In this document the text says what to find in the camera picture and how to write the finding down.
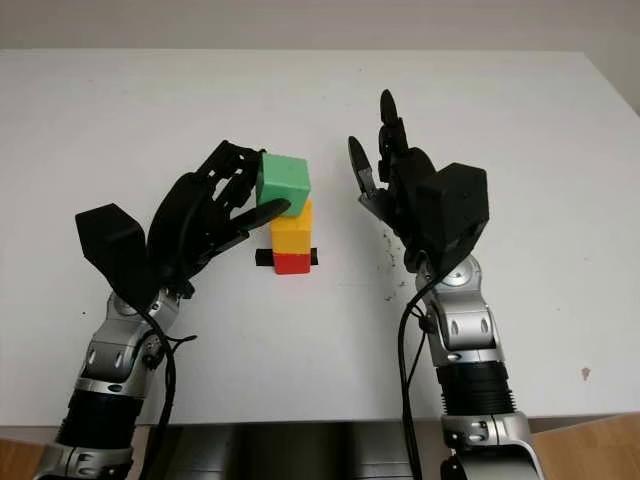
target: black cable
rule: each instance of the black cable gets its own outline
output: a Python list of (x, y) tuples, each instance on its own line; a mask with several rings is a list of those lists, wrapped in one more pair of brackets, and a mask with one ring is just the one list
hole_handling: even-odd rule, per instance
[(402, 389), (402, 427), (404, 432), (404, 441), (407, 448), (407, 456), (409, 458), (409, 466), (411, 474), (415, 480), (422, 480), (422, 467), (420, 465), (420, 453), (418, 451), (418, 442), (416, 440), (415, 426), (413, 424), (413, 415), (411, 413), (411, 399), (409, 397), (409, 382), (407, 380), (407, 367), (404, 357), (404, 335), (407, 327), (409, 315), (413, 313), (414, 308), (420, 309), (418, 302), (437, 285), (447, 275), (448, 272), (434, 277), (409, 300), (398, 326), (398, 364), (400, 368), (400, 386)]
[(169, 338), (165, 335), (162, 327), (158, 325), (158, 322), (156, 322), (148, 312), (138, 310), (138, 314), (149, 324), (153, 332), (157, 335), (162, 351), (167, 358), (164, 377), (164, 404), (162, 405), (160, 419), (158, 420), (155, 434), (153, 435), (151, 445), (149, 445), (147, 450), (147, 455), (142, 466), (142, 472), (140, 473), (140, 480), (146, 480), (149, 478), (151, 467), (160, 452), (167, 425), (169, 424), (169, 418), (171, 417), (171, 409), (173, 408), (173, 400), (176, 394), (176, 362), (173, 355), (174, 350), (171, 348)]
[(409, 371), (409, 379), (407, 380), (408, 386), (411, 386), (411, 379), (413, 378), (413, 374), (416, 372), (416, 367), (418, 366), (418, 360), (420, 359), (420, 354), (422, 353), (422, 347), (424, 347), (424, 341), (427, 338), (427, 332), (422, 332), (422, 338), (420, 339), (420, 345), (418, 345), (418, 350), (416, 351), (416, 356), (413, 359), (413, 365), (411, 365), (411, 370)]

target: white table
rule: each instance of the white table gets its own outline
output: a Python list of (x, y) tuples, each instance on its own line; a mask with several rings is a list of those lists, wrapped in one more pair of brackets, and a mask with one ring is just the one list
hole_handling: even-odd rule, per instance
[[(377, 161), (383, 88), (438, 166), (488, 171), (475, 252), (519, 407), (640, 409), (640, 119), (584, 56), (4, 51), (0, 424), (60, 422), (103, 320), (108, 285), (74, 214), (115, 202), (148, 227), (224, 138), (309, 159), (320, 265), (303, 277), (255, 267), (263, 229), (195, 278), (171, 330), (199, 335), (177, 354), (173, 421), (398, 418), (396, 327), (413, 281), (356, 202), (346, 148), (356, 135)], [(437, 417), (428, 354), (417, 380), (416, 416)]]

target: metal joint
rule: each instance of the metal joint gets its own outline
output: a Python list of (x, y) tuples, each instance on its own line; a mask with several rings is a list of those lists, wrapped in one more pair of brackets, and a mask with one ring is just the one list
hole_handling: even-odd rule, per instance
[[(163, 290), (149, 315), (167, 330), (178, 315), (178, 299)], [(161, 356), (161, 345), (151, 327), (136, 311), (112, 293), (107, 316), (93, 335), (76, 388), (99, 393), (144, 397), (149, 362)]]
[(119, 450), (86, 449), (54, 443), (47, 445), (34, 480), (60, 478), (120, 479), (131, 468), (132, 448)]
[[(429, 278), (427, 268), (421, 268), (417, 288), (426, 285)], [(470, 255), (423, 298), (427, 314), (436, 319), (436, 331), (428, 335), (435, 367), (503, 361), (493, 315), (482, 298), (481, 282), (480, 264)]]

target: black tape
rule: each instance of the black tape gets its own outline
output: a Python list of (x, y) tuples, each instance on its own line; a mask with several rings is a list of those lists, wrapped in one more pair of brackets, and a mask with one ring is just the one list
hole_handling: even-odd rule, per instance
[[(311, 249), (311, 265), (318, 265), (318, 249)], [(256, 248), (256, 267), (273, 267), (273, 250)]]

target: robotic hand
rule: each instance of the robotic hand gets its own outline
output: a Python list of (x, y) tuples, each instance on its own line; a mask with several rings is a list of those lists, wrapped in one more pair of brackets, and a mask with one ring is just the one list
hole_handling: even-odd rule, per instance
[[(196, 172), (183, 175), (169, 191), (146, 245), (140, 225), (114, 204), (76, 216), (84, 256), (107, 278), (113, 293), (106, 320), (87, 349), (67, 417), (34, 480), (124, 480), (149, 373), (166, 357), (165, 404), (140, 477), (148, 478), (173, 404), (175, 349), (194, 338), (175, 340), (164, 333), (180, 300), (195, 291), (191, 277), (248, 238), (250, 230), (289, 208), (288, 200), (277, 199), (231, 217), (249, 199), (260, 159), (261, 152), (223, 141)], [(223, 179), (228, 182), (213, 198)]]
[(407, 377), (404, 356), (410, 315), (418, 317), (423, 340), (429, 339), (442, 386), (443, 435), (453, 455), (442, 463), (441, 477), (543, 480), (527, 418), (516, 411), (507, 384), (496, 325), (480, 291), (480, 265), (470, 255), (489, 220), (486, 173), (458, 163), (437, 171), (422, 150), (409, 148), (388, 90), (382, 93), (380, 114), (378, 173), (387, 188), (376, 187), (354, 137), (349, 137), (349, 153), (360, 203), (393, 229), (406, 248), (407, 271), (417, 274), (418, 293), (398, 329), (402, 420), (413, 477), (422, 479), (409, 399), (415, 362)]

